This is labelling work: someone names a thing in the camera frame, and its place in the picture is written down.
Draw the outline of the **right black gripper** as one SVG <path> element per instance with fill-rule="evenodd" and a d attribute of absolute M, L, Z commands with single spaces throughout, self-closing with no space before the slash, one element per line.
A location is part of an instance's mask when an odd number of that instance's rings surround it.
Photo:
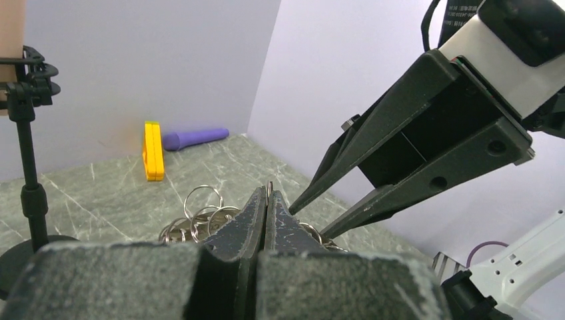
<path fill-rule="evenodd" d="M 423 53 L 340 138 L 331 166 L 290 206 L 297 214 L 355 167 L 378 188 L 327 225 L 343 233 L 533 158 L 532 137 L 463 57 Z"/>

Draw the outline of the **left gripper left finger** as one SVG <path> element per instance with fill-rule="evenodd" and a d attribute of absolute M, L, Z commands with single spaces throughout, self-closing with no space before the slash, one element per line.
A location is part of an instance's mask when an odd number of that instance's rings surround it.
<path fill-rule="evenodd" d="M 2 319 L 244 319 L 266 213 L 256 189 L 200 243 L 80 243 L 42 248 Z"/>

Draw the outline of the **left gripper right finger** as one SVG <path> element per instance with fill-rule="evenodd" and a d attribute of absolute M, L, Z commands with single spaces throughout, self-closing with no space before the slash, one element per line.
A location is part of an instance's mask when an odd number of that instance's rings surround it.
<path fill-rule="evenodd" d="M 283 251 L 289 235 L 312 237 L 296 223 L 280 191 L 263 251 L 263 319 L 449 319 L 431 268 L 405 253 Z"/>

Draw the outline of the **metal disc with keyrings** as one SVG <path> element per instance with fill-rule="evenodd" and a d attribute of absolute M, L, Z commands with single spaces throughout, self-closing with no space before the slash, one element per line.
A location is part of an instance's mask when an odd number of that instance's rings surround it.
<path fill-rule="evenodd" d="M 218 203 L 207 204 L 196 212 L 188 208 L 189 198 L 195 191 L 208 189 L 216 195 Z M 241 210 L 225 205 L 223 196 L 212 185 L 198 185 L 193 188 L 183 201 L 183 216 L 165 225 L 157 237 L 161 243 L 200 243 L 215 234 L 221 227 L 232 221 Z"/>

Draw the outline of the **yellow block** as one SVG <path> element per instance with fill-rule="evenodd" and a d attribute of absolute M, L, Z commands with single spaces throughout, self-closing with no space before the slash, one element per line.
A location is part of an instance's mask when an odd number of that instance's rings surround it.
<path fill-rule="evenodd" d="M 144 124 L 142 157 L 147 181 L 162 181 L 165 177 L 165 162 L 158 122 L 146 121 Z"/>

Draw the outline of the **purple microphone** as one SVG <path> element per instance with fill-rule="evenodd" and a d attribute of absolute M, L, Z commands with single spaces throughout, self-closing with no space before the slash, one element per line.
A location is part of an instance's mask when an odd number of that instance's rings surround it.
<path fill-rule="evenodd" d="M 179 151 L 193 145 L 225 139 L 228 136 L 229 130 L 225 128 L 176 131 L 167 133 L 162 139 L 162 144 L 166 151 Z"/>

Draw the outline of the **tall black mic stand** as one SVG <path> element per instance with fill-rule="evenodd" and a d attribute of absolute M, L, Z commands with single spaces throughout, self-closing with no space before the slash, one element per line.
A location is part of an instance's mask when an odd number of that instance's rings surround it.
<path fill-rule="evenodd" d="M 15 69 L 16 80 L 1 83 L 1 92 L 7 98 L 1 102 L 1 110 L 7 112 L 17 127 L 25 182 L 20 194 L 21 206 L 30 230 L 29 240 L 1 255 L 1 300 L 5 301 L 32 255 L 48 243 L 74 241 L 75 238 L 48 234 L 46 215 L 49 206 L 46 191 L 38 181 L 31 130 L 35 108 L 52 105 L 53 96 L 61 92 L 60 86 L 52 82 L 59 71 L 46 63 L 40 52 L 26 45 L 22 46 L 20 57 L 2 57 L 1 65 Z"/>

